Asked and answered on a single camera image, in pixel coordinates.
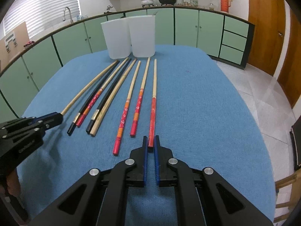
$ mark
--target tile floor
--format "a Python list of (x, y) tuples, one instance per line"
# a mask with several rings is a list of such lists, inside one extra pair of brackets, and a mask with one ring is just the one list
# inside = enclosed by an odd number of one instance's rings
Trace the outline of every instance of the tile floor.
[[(247, 64), (245, 70), (216, 62), (235, 86), (252, 113), (269, 152), (274, 180), (294, 172), (293, 150), (289, 136), (296, 122), (290, 104), (275, 78)], [(278, 203), (289, 201), (291, 186), (280, 189)], [(288, 213), (288, 208), (276, 209), (275, 217)], [(284, 221), (274, 224), (281, 226)]]

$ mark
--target window blind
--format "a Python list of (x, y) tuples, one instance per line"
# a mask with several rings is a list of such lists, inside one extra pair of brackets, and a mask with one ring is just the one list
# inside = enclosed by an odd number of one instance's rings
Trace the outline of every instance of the window blind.
[[(26, 21), (29, 38), (63, 21), (64, 8), (69, 7), (72, 17), (79, 15), (78, 0), (15, 0), (6, 13), (4, 33)], [(66, 9), (66, 20), (69, 11)]]

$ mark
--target chopstick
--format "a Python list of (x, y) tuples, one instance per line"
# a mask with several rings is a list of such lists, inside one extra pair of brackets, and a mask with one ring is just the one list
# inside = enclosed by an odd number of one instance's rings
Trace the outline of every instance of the chopstick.
[(128, 91), (128, 96), (126, 98), (126, 102), (125, 102), (125, 105), (124, 105), (123, 113), (122, 113), (122, 116), (121, 116), (118, 132), (117, 132), (117, 137), (116, 137), (114, 148), (113, 148), (113, 155), (118, 155), (118, 153), (119, 153), (121, 138), (122, 138), (122, 134), (123, 134), (123, 129), (124, 129), (126, 117), (127, 117), (127, 114), (128, 114), (128, 108), (130, 106), (131, 96), (132, 96), (132, 93), (133, 93), (133, 89), (134, 89), (135, 81), (136, 81), (136, 78), (137, 78), (137, 75), (138, 75), (140, 64), (141, 64), (141, 61), (139, 61), (138, 64), (137, 64), (133, 79), (131, 81), (130, 89)]
[(91, 108), (95, 104), (95, 102), (98, 100), (100, 94), (103, 92), (103, 90), (109, 85), (111, 80), (114, 78), (114, 76), (117, 74), (117, 72), (120, 70), (120, 68), (125, 64), (125, 62), (128, 60), (128, 57), (125, 58), (125, 60), (117, 67), (117, 69), (112, 73), (112, 75), (106, 80), (106, 82), (101, 86), (101, 88), (97, 91), (97, 93), (94, 95), (88, 106), (86, 107), (85, 111), (82, 113), (80, 118), (77, 120), (76, 125), (80, 127), (90, 112)]
[(114, 90), (112, 91), (110, 97), (108, 98), (108, 100), (106, 101), (104, 107), (102, 108), (102, 110), (100, 111), (95, 124), (93, 125), (90, 135), (95, 137), (98, 128), (104, 118), (104, 116), (106, 115), (107, 110), (109, 109), (109, 106), (111, 105), (115, 95), (117, 94), (119, 88), (121, 87), (122, 83), (124, 82), (124, 80), (126, 79), (128, 73), (130, 72), (130, 70), (132, 69), (133, 65), (135, 64), (137, 59), (134, 59), (133, 62), (130, 64), (130, 66), (127, 68), (127, 70), (124, 72), (124, 74), (122, 75), (122, 77), (120, 78), (119, 82), (117, 83), (117, 85), (115, 86)]
[(83, 106), (81, 107), (81, 109), (79, 110), (79, 112), (77, 113), (77, 115), (75, 116), (73, 122), (71, 123), (67, 134), (69, 136), (72, 135), (72, 133), (75, 130), (76, 127), (76, 122), (79, 119), (80, 115), (82, 113), (84, 113), (84, 110), (88, 107), (90, 101), (93, 99), (94, 95), (97, 93), (98, 89), (103, 85), (103, 83), (106, 81), (106, 79), (109, 77), (109, 75), (112, 73), (112, 71), (116, 68), (117, 64), (119, 63), (119, 60), (117, 61), (117, 63), (107, 72), (107, 74), (103, 77), (103, 79), (97, 84), (97, 86), (94, 88), (93, 92), (90, 94), (89, 98), (87, 98), (86, 102), (83, 104)]
[(154, 81), (153, 81), (153, 98), (151, 101), (151, 112), (150, 112), (150, 132), (148, 136), (148, 146), (149, 152), (153, 151), (154, 148), (154, 138), (155, 138), (155, 122), (156, 122), (156, 99), (157, 99), (157, 59), (154, 62)]
[(103, 106), (105, 105), (106, 101), (108, 100), (110, 94), (112, 93), (112, 91), (114, 90), (114, 87), (116, 86), (116, 84), (118, 83), (120, 77), (122, 76), (123, 72), (125, 71), (125, 69), (127, 68), (128, 64), (130, 63), (131, 59), (128, 60), (128, 62), (125, 64), (125, 66), (121, 69), (121, 71), (119, 72), (119, 74), (117, 75), (117, 77), (115, 78), (115, 80), (113, 81), (113, 83), (111, 84), (110, 88), (108, 89), (108, 91), (106, 92), (106, 94), (103, 96), (100, 104), (98, 105), (96, 111), (94, 112), (88, 126), (86, 129), (86, 132), (88, 134), (90, 134), (90, 131), (96, 121), (96, 118), (99, 115), (99, 112), (102, 110)]
[(134, 119), (133, 119), (133, 123), (132, 123), (132, 127), (131, 127), (131, 132), (130, 132), (131, 137), (136, 136), (139, 113), (140, 113), (142, 97), (143, 97), (143, 92), (144, 92), (144, 87), (145, 87), (145, 83), (146, 83), (147, 71), (148, 71), (148, 67), (149, 67), (149, 64), (150, 64), (150, 60), (151, 60), (151, 58), (148, 57), (146, 67), (145, 67), (145, 71), (144, 71), (144, 75), (143, 75), (143, 78), (142, 78), (142, 83), (141, 83), (141, 87), (140, 87), (140, 91), (139, 91), (137, 104), (136, 104)]
[(107, 68), (105, 68), (102, 72), (100, 72), (92, 81), (90, 81), (74, 98), (73, 100), (63, 109), (61, 112), (62, 115), (65, 115), (67, 111), (71, 108), (72, 105), (75, 104), (76, 100), (78, 100), (82, 94), (89, 88), (91, 87), (94, 82), (97, 81), (97, 79), (101, 78), (111, 67), (113, 67), (114, 64), (116, 64), (118, 60), (115, 60), (112, 64), (110, 64)]

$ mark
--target cooking pot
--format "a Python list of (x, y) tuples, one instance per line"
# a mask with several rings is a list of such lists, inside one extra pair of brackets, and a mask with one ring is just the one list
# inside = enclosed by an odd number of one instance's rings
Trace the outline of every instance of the cooking pot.
[(161, 6), (163, 5), (174, 5), (176, 3), (177, 0), (159, 0), (159, 2), (161, 3)]
[(141, 0), (142, 7), (144, 6), (152, 6), (154, 4), (154, 0)]

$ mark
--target white pot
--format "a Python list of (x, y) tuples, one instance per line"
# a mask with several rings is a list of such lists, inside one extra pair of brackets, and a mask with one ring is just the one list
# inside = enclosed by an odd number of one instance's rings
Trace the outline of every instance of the white pot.
[(146, 5), (153, 5), (154, 4), (154, 0), (141, 0), (141, 5), (142, 6), (146, 6)]

